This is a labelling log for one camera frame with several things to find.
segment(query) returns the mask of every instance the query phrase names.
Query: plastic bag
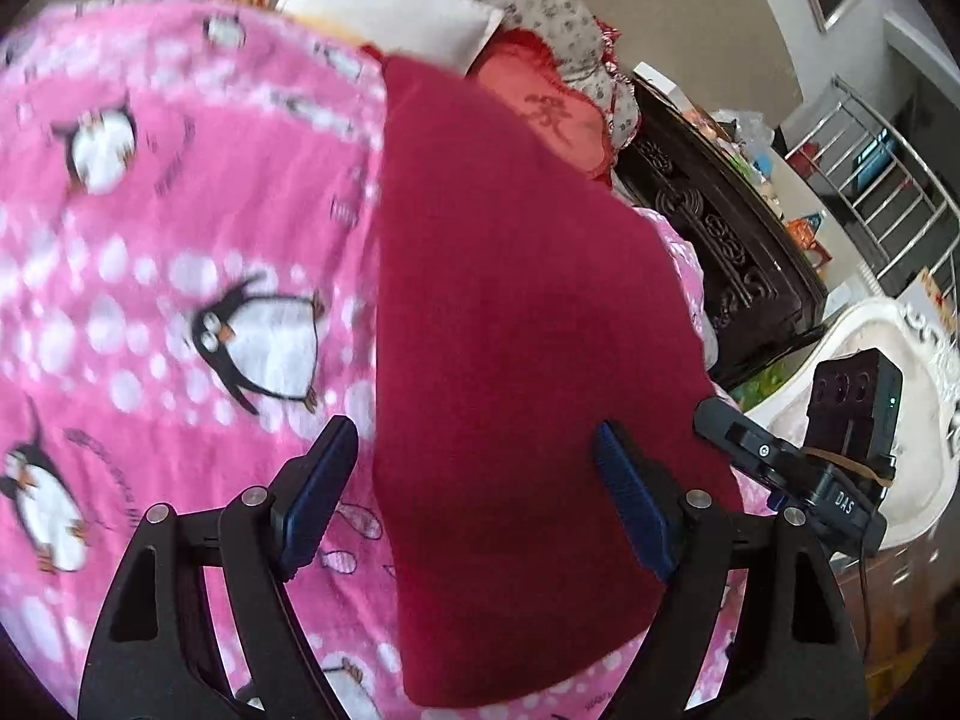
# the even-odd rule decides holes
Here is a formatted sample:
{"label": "plastic bag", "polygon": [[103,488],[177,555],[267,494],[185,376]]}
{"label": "plastic bag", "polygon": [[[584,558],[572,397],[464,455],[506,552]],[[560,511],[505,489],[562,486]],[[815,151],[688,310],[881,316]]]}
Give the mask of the plastic bag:
{"label": "plastic bag", "polygon": [[765,156],[774,142],[774,131],[763,123],[763,114],[757,111],[717,111],[717,122],[736,122],[736,141],[743,146],[750,162]]}

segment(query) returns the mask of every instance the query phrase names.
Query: white pillow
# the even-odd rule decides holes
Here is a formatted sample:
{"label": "white pillow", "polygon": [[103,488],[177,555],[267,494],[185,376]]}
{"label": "white pillow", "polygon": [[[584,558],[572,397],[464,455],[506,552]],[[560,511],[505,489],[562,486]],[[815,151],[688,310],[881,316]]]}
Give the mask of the white pillow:
{"label": "white pillow", "polygon": [[279,0],[277,10],[333,20],[385,53],[408,53],[462,76],[503,18],[476,0]]}

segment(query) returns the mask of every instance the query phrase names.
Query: pillow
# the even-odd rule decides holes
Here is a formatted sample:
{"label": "pillow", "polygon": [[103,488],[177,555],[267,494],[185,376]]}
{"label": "pillow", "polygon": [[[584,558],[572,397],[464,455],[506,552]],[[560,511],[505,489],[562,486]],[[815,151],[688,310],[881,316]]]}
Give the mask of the pillow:
{"label": "pillow", "polygon": [[469,76],[587,178],[610,172],[613,149],[603,111],[563,83],[550,47],[535,32],[499,31]]}
{"label": "pillow", "polygon": [[280,0],[277,10],[334,20],[385,53],[406,53],[466,74],[503,18],[474,0]]}

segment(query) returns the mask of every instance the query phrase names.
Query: blue gripper pad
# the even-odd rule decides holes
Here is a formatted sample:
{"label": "blue gripper pad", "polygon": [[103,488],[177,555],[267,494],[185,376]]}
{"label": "blue gripper pad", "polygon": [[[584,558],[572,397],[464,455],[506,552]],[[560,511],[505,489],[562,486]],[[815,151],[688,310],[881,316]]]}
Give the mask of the blue gripper pad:
{"label": "blue gripper pad", "polygon": [[677,567],[673,535],[664,513],[640,479],[627,451],[606,422],[597,428],[594,461],[613,497],[617,516],[640,565],[664,583]]}
{"label": "blue gripper pad", "polygon": [[335,416],[309,451],[286,461],[271,483],[280,581],[290,581],[297,569],[313,562],[356,460],[356,426],[345,416]]}

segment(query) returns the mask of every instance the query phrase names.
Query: wall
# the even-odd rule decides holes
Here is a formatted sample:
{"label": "wall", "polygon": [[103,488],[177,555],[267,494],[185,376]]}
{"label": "wall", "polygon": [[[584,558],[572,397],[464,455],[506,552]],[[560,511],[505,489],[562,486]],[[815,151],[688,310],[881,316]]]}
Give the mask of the wall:
{"label": "wall", "polygon": [[888,119],[906,103],[916,71],[889,49],[884,15],[896,12],[934,45],[946,50],[933,22],[917,0],[859,0],[827,33],[818,28],[809,0],[768,0],[793,60],[803,105],[782,123],[792,145],[819,118],[824,93],[838,74]]}
{"label": "wall", "polygon": [[707,110],[754,108],[779,122],[803,98],[767,0],[584,0],[623,31],[624,66],[649,62]]}

